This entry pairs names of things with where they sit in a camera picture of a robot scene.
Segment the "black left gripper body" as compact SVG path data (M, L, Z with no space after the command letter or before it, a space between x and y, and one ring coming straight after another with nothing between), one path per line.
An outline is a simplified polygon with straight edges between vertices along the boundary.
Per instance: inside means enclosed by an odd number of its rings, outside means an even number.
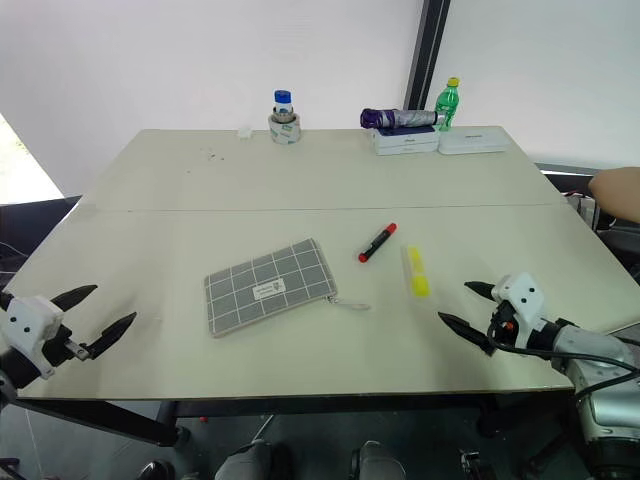
M45 359L52 367L59 367L64 362L77 358L85 361L93 358L86 344L78 344L71 339L72 331L61 325L56 335L47 340L42 348Z

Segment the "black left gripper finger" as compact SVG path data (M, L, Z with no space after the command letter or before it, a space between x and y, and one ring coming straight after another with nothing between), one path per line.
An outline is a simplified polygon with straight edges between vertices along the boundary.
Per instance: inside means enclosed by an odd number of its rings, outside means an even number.
M62 311L68 311L81 303L97 288L97 285L83 285L57 295L51 299L51 302Z
M125 317L112 323L109 327L102 331L100 337L87 347L90 358L98 358L111 348L126 333L137 316L133 312Z

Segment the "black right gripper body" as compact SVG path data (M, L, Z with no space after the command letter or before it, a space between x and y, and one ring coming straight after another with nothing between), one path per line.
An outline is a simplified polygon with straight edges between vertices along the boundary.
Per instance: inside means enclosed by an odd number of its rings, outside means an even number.
M519 333L515 314L515 308L509 301L501 301L491 316L487 337L496 343L514 346Z

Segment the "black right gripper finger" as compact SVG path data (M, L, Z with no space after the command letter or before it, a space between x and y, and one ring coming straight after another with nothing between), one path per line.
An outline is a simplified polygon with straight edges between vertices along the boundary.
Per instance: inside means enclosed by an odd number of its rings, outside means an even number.
M464 283L464 286L485 299L491 301L495 300L493 295L493 290L495 288L494 284L481 281L468 281Z
M438 316L456 335L477 346L486 355L494 354L495 347L490 343L487 335L473 328L466 320L444 312L439 312Z

